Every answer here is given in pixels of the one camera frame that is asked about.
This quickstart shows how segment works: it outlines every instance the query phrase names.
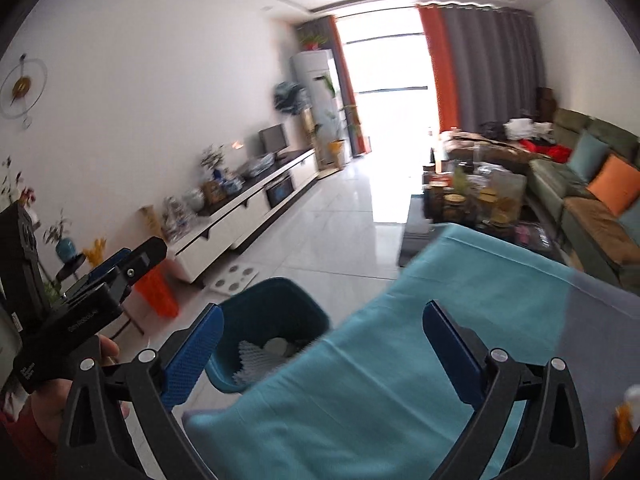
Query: television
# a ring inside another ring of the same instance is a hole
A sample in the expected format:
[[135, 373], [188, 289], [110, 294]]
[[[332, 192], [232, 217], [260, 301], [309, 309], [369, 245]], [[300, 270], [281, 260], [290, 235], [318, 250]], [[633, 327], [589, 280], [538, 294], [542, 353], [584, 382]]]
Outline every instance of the television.
[[287, 138], [284, 135], [284, 127], [282, 126], [282, 124], [276, 124], [271, 128], [261, 130], [258, 135], [260, 136], [260, 141], [262, 142], [264, 152], [275, 153], [276, 158], [278, 152], [284, 150], [288, 146]]

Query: orange curtain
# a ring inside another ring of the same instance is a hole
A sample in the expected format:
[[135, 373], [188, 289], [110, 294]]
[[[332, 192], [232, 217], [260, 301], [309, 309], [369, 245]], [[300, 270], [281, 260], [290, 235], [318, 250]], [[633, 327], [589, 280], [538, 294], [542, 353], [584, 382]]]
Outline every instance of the orange curtain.
[[362, 135], [362, 128], [360, 127], [360, 118], [358, 117], [358, 109], [356, 107], [356, 95], [353, 92], [353, 85], [351, 84], [351, 76], [349, 75], [349, 67], [347, 67], [347, 61], [344, 57], [344, 50], [342, 49], [342, 41], [340, 40], [340, 33], [335, 23], [335, 16], [329, 16], [329, 25], [334, 37], [334, 58], [335, 62], [341, 65], [342, 73], [344, 74], [345, 88], [340, 88], [342, 92], [342, 102], [345, 106], [351, 105], [350, 108], [345, 110], [347, 117], [351, 116], [350, 124], [354, 129], [354, 136], [356, 140], [356, 146], [358, 148], [357, 153], [353, 155], [363, 155], [371, 152], [371, 146], [369, 139]]
[[436, 82], [440, 130], [449, 130], [460, 126], [458, 108], [458, 86], [453, 68], [451, 47], [447, 27], [442, 11], [436, 6], [417, 6], [422, 20], [422, 28], [429, 45], [429, 54], [433, 63], [433, 76]]

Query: wall clock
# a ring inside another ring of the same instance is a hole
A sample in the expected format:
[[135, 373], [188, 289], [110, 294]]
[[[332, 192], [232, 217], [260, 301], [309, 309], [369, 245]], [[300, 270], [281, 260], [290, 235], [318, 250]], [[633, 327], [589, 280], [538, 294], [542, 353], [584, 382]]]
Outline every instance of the wall clock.
[[20, 62], [4, 78], [0, 87], [0, 116], [22, 118], [22, 127], [31, 126], [29, 110], [38, 102], [47, 84], [47, 67], [41, 59], [20, 56]]

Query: orange bin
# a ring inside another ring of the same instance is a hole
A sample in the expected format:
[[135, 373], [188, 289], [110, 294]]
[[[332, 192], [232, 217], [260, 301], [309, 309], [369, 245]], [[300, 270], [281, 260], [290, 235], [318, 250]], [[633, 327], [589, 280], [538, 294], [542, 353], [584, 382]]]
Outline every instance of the orange bin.
[[178, 302], [166, 282], [160, 265], [151, 269], [133, 286], [159, 316], [176, 317]]

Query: tv cabinet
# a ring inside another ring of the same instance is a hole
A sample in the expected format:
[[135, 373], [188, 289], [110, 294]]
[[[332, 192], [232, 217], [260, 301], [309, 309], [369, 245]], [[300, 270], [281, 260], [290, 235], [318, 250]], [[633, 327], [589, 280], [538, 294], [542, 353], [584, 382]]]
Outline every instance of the tv cabinet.
[[[195, 282], [223, 252], [238, 248], [310, 187], [318, 176], [314, 150], [284, 155], [273, 166], [245, 181], [239, 194], [207, 206], [198, 214], [196, 227], [168, 244], [166, 258], [174, 276], [188, 283]], [[291, 177], [293, 192], [271, 208], [265, 190], [284, 173]]]

